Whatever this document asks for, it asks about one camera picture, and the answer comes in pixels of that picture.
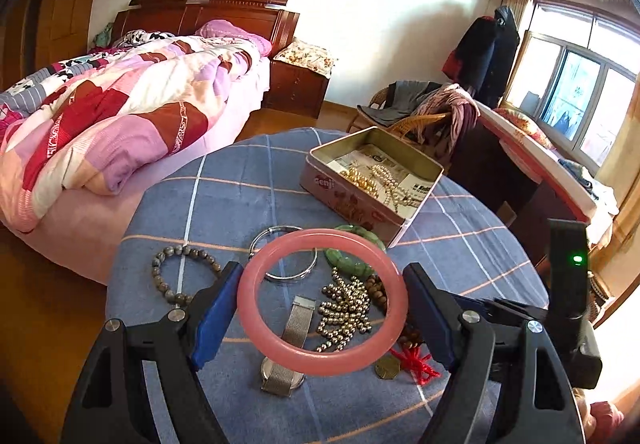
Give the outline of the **brown wooden bead mala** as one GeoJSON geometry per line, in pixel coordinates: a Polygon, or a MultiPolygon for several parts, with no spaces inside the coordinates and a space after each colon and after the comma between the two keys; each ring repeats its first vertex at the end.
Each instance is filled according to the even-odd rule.
{"type": "MultiPolygon", "coordinates": [[[[382,279],[377,274],[370,275],[364,282],[371,303],[383,314],[387,314],[387,294],[382,279]]],[[[416,326],[410,312],[407,312],[404,326],[396,340],[396,344],[402,350],[414,350],[420,348],[424,340],[420,330],[416,326]]]]}

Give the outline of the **red knotted tassel coin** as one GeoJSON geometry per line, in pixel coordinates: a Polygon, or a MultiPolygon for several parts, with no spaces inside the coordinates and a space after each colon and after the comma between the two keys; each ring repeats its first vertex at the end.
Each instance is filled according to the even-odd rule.
{"type": "Polygon", "coordinates": [[[431,365],[431,359],[431,354],[422,354],[418,346],[401,351],[390,349],[374,363],[374,371],[383,380],[393,380],[405,372],[418,386],[426,386],[440,378],[440,372],[431,365]]]}

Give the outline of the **pink jade bangle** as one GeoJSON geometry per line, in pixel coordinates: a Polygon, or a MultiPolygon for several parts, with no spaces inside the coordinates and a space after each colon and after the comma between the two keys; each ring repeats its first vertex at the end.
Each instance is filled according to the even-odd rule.
{"type": "Polygon", "coordinates": [[[275,363],[312,376],[337,376],[372,365],[395,344],[408,314],[408,292],[402,274],[381,249],[364,238],[340,230],[296,230],[263,246],[242,273],[236,305],[241,325],[256,348],[275,363]],[[387,313],[382,326],[367,341],[344,352],[322,354],[285,342],[265,324],[257,300],[267,271],[292,252],[335,248],[353,254],[378,272],[387,292],[387,313]]]}

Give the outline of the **silver mesh band watch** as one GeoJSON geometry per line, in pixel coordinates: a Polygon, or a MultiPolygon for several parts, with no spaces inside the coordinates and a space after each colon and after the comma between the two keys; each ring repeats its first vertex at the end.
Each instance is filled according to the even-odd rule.
{"type": "MultiPolygon", "coordinates": [[[[282,334],[282,340],[303,349],[315,309],[315,300],[296,296],[282,334]]],[[[305,375],[301,372],[283,367],[270,360],[269,357],[262,360],[260,373],[262,374],[262,390],[280,396],[280,398],[288,398],[305,380],[305,375]]]]}

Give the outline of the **blue plaid tablecloth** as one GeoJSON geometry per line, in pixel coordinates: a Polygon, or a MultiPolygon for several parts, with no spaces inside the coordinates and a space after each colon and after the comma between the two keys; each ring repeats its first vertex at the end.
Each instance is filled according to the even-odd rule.
{"type": "MultiPolygon", "coordinates": [[[[168,246],[187,242],[220,263],[242,263],[267,227],[337,227],[338,216],[299,184],[307,152],[335,139],[335,132],[314,128],[258,135],[198,158],[149,188],[119,245],[107,316],[131,326],[168,312],[151,275],[152,257],[168,246]]],[[[510,230],[448,178],[437,183],[390,257],[398,268],[421,264],[437,287],[455,294],[548,303],[510,230]]],[[[280,398],[262,390],[261,364],[262,354],[232,323],[198,375],[233,443],[413,443],[448,379],[440,372],[419,386],[407,374],[383,380],[366,368],[309,377],[280,398]]]]}

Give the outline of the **pink bed mattress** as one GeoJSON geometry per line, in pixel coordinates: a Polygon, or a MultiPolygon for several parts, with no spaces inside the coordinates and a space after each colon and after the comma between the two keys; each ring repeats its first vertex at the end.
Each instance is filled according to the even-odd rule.
{"type": "Polygon", "coordinates": [[[1,225],[47,260],[106,285],[114,257],[143,193],[196,158],[224,148],[238,137],[250,114],[260,108],[269,89],[270,60],[263,58],[232,83],[227,107],[218,122],[191,146],[143,167],[116,196],[100,196],[82,188],[66,190],[30,233],[1,225]]]}

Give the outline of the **wicker chair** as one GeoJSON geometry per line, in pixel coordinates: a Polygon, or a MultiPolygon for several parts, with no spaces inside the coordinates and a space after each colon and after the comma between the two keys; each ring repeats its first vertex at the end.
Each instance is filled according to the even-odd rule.
{"type": "MultiPolygon", "coordinates": [[[[421,145],[429,143],[431,138],[434,138],[438,132],[442,132],[442,129],[448,126],[450,120],[450,112],[435,115],[409,116],[400,119],[391,126],[383,126],[383,130],[409,143],[421,145]]],[[[363,130],[368,126],[378,126],[378,123],[370,119],[360,109],[357,109],[356,115],[350,120],[346,132],[352,133],[352,131],[363,130]]]]}

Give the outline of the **mauve scarf on chair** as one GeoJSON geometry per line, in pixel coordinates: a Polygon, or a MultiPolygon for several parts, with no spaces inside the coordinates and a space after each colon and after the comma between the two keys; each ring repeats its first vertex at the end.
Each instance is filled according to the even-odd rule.
{"type": "Polygon", "coordinates": [[[472,130],[480,116],[474,98],[457,83],[450,83],[429,92],[412,112],[414,116],[448,114],[448,129],[444,134],[446,155],[451,156],[457,141],[472,130]]]}

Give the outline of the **dark coats hanging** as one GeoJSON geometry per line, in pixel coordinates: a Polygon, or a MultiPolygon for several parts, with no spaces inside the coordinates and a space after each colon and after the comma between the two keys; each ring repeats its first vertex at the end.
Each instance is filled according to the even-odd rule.
{"type": "Polygon", "coordinates": [[[492,16],[474,20],[448,55],[442,73],[474,100],[496,108],[506,92],[520,42],[512,10],[501,5],[492,16]]]}

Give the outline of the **patchwork pink quilt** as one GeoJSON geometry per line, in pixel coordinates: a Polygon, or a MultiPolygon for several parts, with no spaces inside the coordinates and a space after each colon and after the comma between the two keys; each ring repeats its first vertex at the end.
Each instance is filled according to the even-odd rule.
{"type": "Polygon", "coordinates": [[[35,229],[66,190],[116,195],[221,118],[232,84],[270,52],[249,34],[156,39],[50,92],[1,146],[1,212],[35,229]]]}

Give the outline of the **wooden nightstand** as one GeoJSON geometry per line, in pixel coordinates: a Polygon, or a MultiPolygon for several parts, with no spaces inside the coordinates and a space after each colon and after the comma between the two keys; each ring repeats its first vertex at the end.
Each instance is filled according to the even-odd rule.
{"type": "Polygon", "coordinates": [[[262,107],[317,119],[328,85],[329,79],[321,74],[273,60],[262,107]]]}

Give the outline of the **floral cloth on nightstand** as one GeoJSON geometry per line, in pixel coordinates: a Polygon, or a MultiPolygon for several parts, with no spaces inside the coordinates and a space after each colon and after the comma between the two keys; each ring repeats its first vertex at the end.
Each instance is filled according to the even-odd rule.
{"type": "Polygon", "coordinates": [[[336,64],[336,58],[333,57],[326,48],[307,43],[297,38],[273,56],[273,60],[298,68],[308,69],[326,79],[332,77],[332,72],[336,64]]]}

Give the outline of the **dark wooden bed headboard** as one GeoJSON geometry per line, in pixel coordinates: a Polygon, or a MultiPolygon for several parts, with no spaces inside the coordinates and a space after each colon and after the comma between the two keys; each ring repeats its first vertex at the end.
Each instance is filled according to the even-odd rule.
{"type": "Polygon", "coordinates": [[[260,37],[277,54],[292,43],[298,21],[288,0],[131,0],[116,15],[111,41],[134,30],[193,36],[211,22],[260,37]]]}

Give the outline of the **pink pillow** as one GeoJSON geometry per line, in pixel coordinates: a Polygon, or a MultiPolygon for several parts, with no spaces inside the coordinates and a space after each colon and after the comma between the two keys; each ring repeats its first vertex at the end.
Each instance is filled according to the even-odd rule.
{"type": "Polygon", "coordinates": [[[234,26],[231,22],[224,19],[213,19],[206,22],[203,26],[195,31],[197,36],[202,38],[238,38],[252,42],[262,57],[268,57],[271,54],[272,44],[266,38],[259,34],[252,34],[244,29],[234,26]]]}

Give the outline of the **window with grey frame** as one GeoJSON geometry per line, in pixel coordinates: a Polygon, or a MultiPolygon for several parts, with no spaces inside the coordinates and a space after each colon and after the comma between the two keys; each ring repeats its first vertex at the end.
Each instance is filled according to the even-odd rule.
{"type": "Polygon", "coordinates": [[[590,170],[620,133],[639,72],[639,24],[608,11],[537,0],[503,105],[533,119],[590,170]]]}

